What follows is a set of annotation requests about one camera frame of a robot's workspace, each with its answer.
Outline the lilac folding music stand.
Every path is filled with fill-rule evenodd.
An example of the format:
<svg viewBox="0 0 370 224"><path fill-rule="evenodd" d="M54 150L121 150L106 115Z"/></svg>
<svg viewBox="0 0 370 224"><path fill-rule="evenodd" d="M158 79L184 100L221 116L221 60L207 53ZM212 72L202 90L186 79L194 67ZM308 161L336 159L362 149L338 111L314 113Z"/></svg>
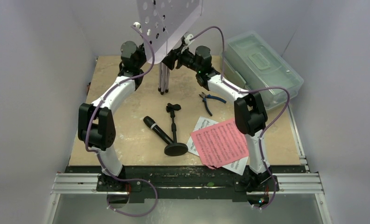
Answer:
<svg viewBox="0 0 370 224"><path fill-rule="evenodd" d="M169 89L170 69L162 60L202 15L203 1L137 0L136 5L142 33L146 35L146 59L158 65L158 90L163 95Z"/></svg>

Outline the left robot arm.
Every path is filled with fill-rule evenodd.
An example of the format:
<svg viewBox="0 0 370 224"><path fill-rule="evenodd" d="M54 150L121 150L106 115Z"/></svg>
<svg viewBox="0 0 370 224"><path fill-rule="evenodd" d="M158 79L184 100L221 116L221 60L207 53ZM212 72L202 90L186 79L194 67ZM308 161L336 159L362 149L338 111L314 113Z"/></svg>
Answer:
<svg viewBox="0 0 370 224"><path fill-rule="evenodd" d="M145 46L127 41L121 46L119 73L111 87L92 103L83 103L78 111L78 139L88 152L96 154L101 166L98 186L109 190L130 190L123 164L116 155L114 113L142 83L146 63Z"/></svg>

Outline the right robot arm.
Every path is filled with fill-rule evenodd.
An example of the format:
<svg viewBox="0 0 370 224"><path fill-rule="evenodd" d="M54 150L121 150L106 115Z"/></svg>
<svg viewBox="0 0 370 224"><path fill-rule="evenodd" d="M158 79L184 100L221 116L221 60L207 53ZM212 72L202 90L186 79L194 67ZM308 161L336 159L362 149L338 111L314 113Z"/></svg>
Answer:
<svg viewBox="0 0 370 224"><path fill-rule="evenodd" d="M250 156L247 190L260 190L268 181L273 181L264 142L264 133L269 127L266 124L268 115L261 94L246 91L226 80L223 73L213 67L210 49L206 46L197 47L195 53L191 53L186 47L172 49L162 63L170 70L185 66L195 71L201 87L218 93L224 100L233 103L235 124L245 136Z"/></svg>

